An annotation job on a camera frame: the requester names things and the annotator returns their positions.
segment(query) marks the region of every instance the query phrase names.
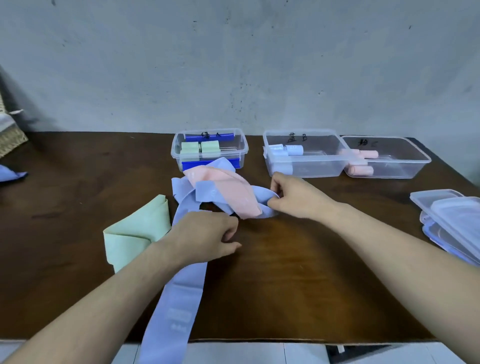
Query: wicker basket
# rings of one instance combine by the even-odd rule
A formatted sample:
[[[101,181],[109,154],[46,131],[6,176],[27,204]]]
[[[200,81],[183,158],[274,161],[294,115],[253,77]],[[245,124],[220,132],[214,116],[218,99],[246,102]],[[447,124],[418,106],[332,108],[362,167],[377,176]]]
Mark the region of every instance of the wicker basket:
[[[0,114],[7,114],[7,110],[3,104],[3,100],[0,95]],[[27,137],[18,127],[16,123],[8,126],[6,129],[0,131],[0,158],[10,153],[20,144],[27,141]]]

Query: forearm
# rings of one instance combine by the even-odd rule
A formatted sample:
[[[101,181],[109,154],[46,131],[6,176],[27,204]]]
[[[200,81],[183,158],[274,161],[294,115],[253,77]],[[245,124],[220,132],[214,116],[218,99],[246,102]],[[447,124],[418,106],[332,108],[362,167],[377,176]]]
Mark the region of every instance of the forearm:
[[[342,236],[433,335],[464,360],[480,362],[478,268],[349,205],[315,219]]]
[[[5,363],[111,363],[143,310],[182,268],[173,244],[164,239],[38,332]]]

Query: left hand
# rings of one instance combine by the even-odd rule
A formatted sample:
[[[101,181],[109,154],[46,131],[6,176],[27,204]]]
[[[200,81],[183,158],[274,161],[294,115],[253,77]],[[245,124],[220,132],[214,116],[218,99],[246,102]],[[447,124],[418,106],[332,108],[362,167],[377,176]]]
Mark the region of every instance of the left hand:
[[[234,253],[241,244],[224,243],[237,231],[238,219],[224,212],[186,214],[164,237],[184,265],[208,262]]]

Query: white tiled floor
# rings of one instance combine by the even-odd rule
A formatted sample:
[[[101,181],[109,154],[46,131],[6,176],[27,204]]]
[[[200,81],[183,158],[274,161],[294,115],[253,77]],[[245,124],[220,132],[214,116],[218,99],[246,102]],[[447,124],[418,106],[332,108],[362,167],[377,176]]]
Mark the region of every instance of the white tiled floor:
[[[14,352],[21,342],[0,341],[0,363]],[[139,364],[140,346],[125,344],[112,364]],[[293,343],[197,343],[189,344],[184,364],[328,364],[324,345]],[[464,364],[441,343],[403,345],[355,364]]]

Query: right hand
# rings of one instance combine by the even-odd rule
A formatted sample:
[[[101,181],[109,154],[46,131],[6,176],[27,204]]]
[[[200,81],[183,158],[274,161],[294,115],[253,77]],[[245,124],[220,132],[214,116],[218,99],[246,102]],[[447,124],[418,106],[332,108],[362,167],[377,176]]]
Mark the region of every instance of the right hand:
[[[308,182],[275,172],[270,190],[280,198],[268,200],[268,207],[297,218],[318,219],[321,210],[334,207],[337,202]]]

